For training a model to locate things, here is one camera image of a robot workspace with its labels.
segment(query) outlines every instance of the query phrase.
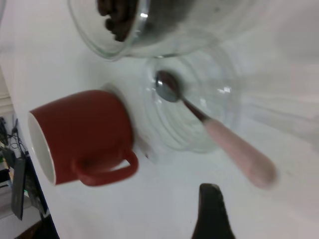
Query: clear glass bowl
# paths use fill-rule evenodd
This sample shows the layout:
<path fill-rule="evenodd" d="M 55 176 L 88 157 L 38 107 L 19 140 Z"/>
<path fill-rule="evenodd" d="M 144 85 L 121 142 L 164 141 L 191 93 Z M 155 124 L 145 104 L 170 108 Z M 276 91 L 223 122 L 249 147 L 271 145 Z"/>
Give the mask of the clear glass bowl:
<path fill-rule="evenodd" d="M 241 32 L 255 19 L 256 5 L 266 0 L 139 0 L 130 33 L 114 40 L 94 0 L 68 0 L 84 42 L 99 56 L 168 57 L 182 55 Z"/>
<path fill-rule="evenodd" d="M 181 101 L 169 103 L 157 95 L 155 75 L 159 70 L 177 75 L 188 100 L 233 128 L 239 116 L 240 78 L 227 54 L 214 46 L 185 56 L 150 59 L 141 82 L 146 115 L 157 138 L 178 151 L 212 151 L 216 145 L 189 109 Z"/>

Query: metal spoon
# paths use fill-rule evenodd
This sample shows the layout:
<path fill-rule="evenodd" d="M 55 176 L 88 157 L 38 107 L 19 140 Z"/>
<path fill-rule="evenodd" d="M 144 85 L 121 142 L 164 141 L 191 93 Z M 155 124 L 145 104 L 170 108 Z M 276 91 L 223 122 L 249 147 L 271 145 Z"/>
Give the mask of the metal spoon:
<path fill-rule="evenodd" d="M 181 92 L 182 84 L 175 76 L 166 71 L 158 71 L 155 88 L 157 94 L 168 102 L 182 100 L 203 123 L 211 139 L 228 154 L 255 186 L 265 188 L 276 181 L 276 168 L 271 160 L 221 122 L 207 116 L 185 99 Z"/>

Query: mug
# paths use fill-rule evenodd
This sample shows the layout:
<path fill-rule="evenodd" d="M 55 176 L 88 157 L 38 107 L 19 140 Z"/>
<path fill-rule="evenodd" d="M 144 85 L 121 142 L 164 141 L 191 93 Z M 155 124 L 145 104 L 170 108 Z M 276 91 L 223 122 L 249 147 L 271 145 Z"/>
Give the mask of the mug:
<path fill-rule="evenodd" d="M 33 151 L 53 184 L 80 180 L 99 186 L 136 173 L 133 130 L 122 102 L 112 93 L 91 90 L 30 111 Z M 129 166 L 112 170 L 124 160 Z"/>

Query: white surface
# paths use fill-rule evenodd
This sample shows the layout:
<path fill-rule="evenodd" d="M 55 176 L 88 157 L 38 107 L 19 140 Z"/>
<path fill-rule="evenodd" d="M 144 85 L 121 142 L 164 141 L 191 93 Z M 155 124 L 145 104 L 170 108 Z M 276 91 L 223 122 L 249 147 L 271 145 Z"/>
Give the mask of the white surface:
<path fill-rule="evenodd" d="M 0 67 L 0 117 L 13 113 L 13 105 Z"/>
<path fill-rule="evenodd" d="M 14 214 L 0 219 L 1 239 L 13 239 L 23 233 L 29 227 L 40 221 L 40 214 L 35 207 L 23 210 L 22 221 Z"/>
<path fill-rule="evenodd" d="M 278 185 L 259 191 L 218 150 L 170 153 L 157 164 L 137 151 L 140 169 L 129 180 L 98 188 L 80 182 L 54 187 L 31 152 L 62 239 L 190 238 L 204 182 L 220 186 L 239 239 L 317 237 L 319 3 L 268 2 L 259 27 L 225 45 L 244 79 L 238 132 L 273 159 L 281 174 Z M 0 64 L 28 148 L 30 109 L 114 79 L 127 92 L 136 127 L 143 127 L 137 94 L 143 62 L 108 63 L 93 55 L 79 38 L 65 0 L 7 3 Z"/>

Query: black cable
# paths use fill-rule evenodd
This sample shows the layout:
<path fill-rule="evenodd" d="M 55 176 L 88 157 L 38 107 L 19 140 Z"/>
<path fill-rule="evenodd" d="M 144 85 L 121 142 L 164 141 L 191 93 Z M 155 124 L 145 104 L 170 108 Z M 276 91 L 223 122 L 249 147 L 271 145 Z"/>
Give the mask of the black cable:
<path fill-rule="evenodd" d="M 21 138 L 19 137 L 19 131 L 17 128 L 18 119 L 16 119 L 14 122 L 14 116 L 12 116 L 12 123 L 14 124 L 13 129 L 11 134 L 8 134 L 4 125 L 5 120 L 2 117 L 0 118 L 0 141 L 8 148 L 18 149 L 20 151 L 21 157 L 24 157 L 27 150 L 24 147 Z"/>

